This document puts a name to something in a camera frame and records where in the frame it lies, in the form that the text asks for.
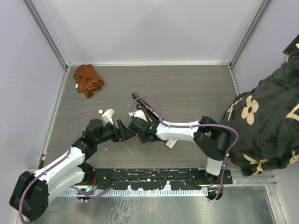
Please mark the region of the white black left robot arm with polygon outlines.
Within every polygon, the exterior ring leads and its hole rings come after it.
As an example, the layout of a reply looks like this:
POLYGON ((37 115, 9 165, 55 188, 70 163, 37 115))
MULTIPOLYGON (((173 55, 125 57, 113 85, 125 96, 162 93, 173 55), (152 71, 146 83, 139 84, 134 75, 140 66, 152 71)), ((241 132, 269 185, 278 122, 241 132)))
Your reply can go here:
POLYGON ((40 170, 25 171, 19 176, 9 205, 18 210, 22 223, 26 219, 37 220, 61 192, 77 183, 88 185, 93 181, 93 168, 86 160, 97 151, 99 144, 109 140, 126 141, 134 136, 121 120, 117 125, 90 120, 82 136, 62 156, 40 170))

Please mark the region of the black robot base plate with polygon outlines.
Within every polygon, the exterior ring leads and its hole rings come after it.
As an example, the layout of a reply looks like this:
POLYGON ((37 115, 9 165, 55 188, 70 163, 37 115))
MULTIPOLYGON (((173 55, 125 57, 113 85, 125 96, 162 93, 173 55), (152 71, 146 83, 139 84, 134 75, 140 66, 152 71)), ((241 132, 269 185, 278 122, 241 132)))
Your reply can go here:
POLYGON ((204 185, 232 184, 229 170, 224 176, 212 177, 199 168, 97 168, 90 171, 78 185, 94 185, 96 189, 162 190, 167 183, 171 190, 201 189, 204 185))

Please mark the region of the red white staple box sleeve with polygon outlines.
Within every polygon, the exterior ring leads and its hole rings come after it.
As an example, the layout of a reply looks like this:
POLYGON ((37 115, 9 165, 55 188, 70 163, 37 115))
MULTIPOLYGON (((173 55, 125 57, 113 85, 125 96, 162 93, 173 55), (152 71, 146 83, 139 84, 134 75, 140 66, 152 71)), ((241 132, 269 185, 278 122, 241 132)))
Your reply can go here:
POLYGON ((177 141, 178 141, 178 140, 171 140, 171 139, 169 139, 169 140, 166 142, 166 146, 169 147, 169 148, 173 148, 177 141))

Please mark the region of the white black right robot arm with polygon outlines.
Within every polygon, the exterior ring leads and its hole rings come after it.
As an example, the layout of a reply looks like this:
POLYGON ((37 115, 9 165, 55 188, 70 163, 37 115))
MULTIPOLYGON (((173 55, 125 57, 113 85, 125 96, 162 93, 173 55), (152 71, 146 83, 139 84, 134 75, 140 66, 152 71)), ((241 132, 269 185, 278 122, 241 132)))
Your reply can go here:
POLYGON ((195 143, 207 156, 205 179, 211 184, 221 179, 222 163, 231 138, 231 133, 210 117, 191 123, 148 122, 133 117, 128 125, 142 143, 183 140, 195 143))

